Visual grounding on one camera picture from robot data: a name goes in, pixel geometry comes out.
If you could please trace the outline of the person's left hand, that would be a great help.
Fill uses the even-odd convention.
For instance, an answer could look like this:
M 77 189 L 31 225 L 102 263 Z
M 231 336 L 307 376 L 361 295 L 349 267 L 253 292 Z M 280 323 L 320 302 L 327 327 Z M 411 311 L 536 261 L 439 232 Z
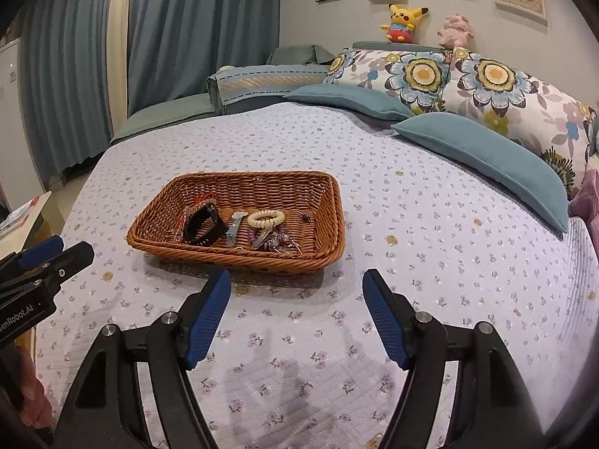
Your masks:
M 51 425 L 52 407 L 45 395 L 45 388 L 37 379 L 33 360 L 24 346 L 17 347 L 19 360 L 19 386 L 23 396 L 23 406 L 19 417 L 24 426 L 33 429 L 46 429 Z

